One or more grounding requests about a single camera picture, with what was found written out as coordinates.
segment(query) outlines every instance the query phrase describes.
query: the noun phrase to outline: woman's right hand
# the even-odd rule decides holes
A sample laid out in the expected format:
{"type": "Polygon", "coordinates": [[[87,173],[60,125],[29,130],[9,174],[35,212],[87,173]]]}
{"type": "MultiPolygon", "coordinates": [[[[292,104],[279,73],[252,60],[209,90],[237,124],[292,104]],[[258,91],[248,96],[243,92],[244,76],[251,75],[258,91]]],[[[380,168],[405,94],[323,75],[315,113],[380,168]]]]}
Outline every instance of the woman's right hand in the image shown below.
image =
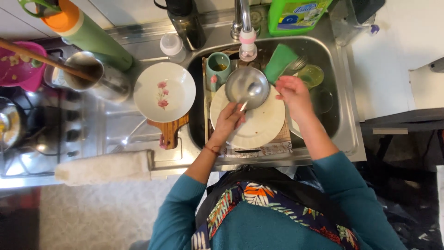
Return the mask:
{"type": "Polygon", "coordinates": [[[276,81],[276,90],[280,93],[276,99],[287,104],[290,116],[295,122],[303,123],[314,115],[310,94],[300,78],[281,76],[276,81]]]}

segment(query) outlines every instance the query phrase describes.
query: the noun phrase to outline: teal sweater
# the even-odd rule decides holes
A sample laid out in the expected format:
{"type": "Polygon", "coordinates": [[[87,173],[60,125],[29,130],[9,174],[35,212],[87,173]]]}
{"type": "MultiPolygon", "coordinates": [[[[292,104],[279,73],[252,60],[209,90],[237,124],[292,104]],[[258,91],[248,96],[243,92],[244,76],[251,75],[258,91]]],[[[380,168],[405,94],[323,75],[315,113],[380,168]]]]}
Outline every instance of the teal sweater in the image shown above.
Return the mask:
{"type": "MultiPolygon", "coordinates": [[[[313,166],[324,191],[349,217],[361,249],[406,249],[387,222],[374,191],[343,152],[313,161],[313,166]]],[[[159,209],[149,250],[190,249],[196,231],[195,212],[205,188],[186,175],[177,180],[159,209]]],[[[338,244],[288,216],[246,202],[225,217],[210,243],[212,250],[341,250],[338,244]]]]}

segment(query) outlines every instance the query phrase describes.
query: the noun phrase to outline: white towel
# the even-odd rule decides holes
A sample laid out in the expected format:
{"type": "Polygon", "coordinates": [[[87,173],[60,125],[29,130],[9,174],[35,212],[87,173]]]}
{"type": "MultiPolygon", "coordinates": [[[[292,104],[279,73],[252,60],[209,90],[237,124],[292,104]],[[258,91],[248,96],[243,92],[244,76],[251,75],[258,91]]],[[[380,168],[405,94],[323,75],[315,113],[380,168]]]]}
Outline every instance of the white towel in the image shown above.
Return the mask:
{"type": "Polygon", "coordinates": [[[150,181],[151,150],[105,154],[60,163],[55,168],[55,179],[68,186],[103,184],[113,181],[150,181]]]}

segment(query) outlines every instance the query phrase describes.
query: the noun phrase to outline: red string bracelet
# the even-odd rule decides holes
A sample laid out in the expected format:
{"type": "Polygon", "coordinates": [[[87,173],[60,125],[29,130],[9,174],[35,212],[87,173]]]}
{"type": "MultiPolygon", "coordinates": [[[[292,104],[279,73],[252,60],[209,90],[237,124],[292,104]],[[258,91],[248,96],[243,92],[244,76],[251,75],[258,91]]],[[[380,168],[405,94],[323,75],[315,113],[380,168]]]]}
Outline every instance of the red string bracelet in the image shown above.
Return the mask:
{"type": "Polygon", "coordinates": [[[210,149],[209,147],[207,147],[206,145],[205,145],[205,147],[203,147],[203,148],[205,148],[205,149],[208,149],[209,151],[211,151],[211,152],[213,152],[213,154],[215,154],[216,156],[219,156],[219,155],[221,155],[219,152],[216,152],[216,151],[214,151],[214,150],[212,150],[212,149],[210,149]]]}

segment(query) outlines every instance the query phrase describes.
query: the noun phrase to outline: pink colander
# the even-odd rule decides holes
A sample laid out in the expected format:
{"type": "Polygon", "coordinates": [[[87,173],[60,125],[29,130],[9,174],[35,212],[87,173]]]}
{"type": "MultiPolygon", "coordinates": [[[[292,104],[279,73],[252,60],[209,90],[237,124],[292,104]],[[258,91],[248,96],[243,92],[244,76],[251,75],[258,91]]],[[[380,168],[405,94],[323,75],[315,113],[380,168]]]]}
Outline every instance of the pink colander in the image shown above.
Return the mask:
{"type": "MultiPolygon", "coordinates": [[[[47,56],[46,50],[33,42],[14,42],[15,44],[30,49],[40,55],[47,56]]],[[[43,72],[46,64],[42,64],[38,68],[31,66],[29,62],[24,62],[19,58],[17,65],[11,66],[10,56],[16,53],[5,48],[0,48],[0,86],[15,87],[20,86],[22,89],[30,92],[35,92],[42,81],[43,72]]]]}

